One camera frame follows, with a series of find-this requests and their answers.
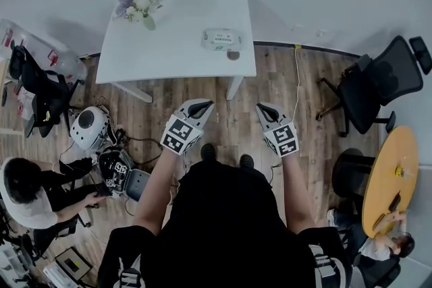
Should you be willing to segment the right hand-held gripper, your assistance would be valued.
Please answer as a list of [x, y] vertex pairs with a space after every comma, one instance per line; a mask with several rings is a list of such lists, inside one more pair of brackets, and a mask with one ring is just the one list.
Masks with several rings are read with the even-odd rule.
[[294, 122], [285, 114], [282, 107], [271, 103], [257, 103], [256, 111], [264, 139], [278, 157], [299, 151]]

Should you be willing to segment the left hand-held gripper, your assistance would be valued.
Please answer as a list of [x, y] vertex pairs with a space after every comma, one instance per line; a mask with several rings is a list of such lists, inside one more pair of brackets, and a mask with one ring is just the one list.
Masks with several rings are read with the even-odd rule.
[[203, 136], [203, 128], [213, 109], [214, 102], [210, 99], [185, 101], [166, 123], [160, 144], [177, 155], [184, 154]]

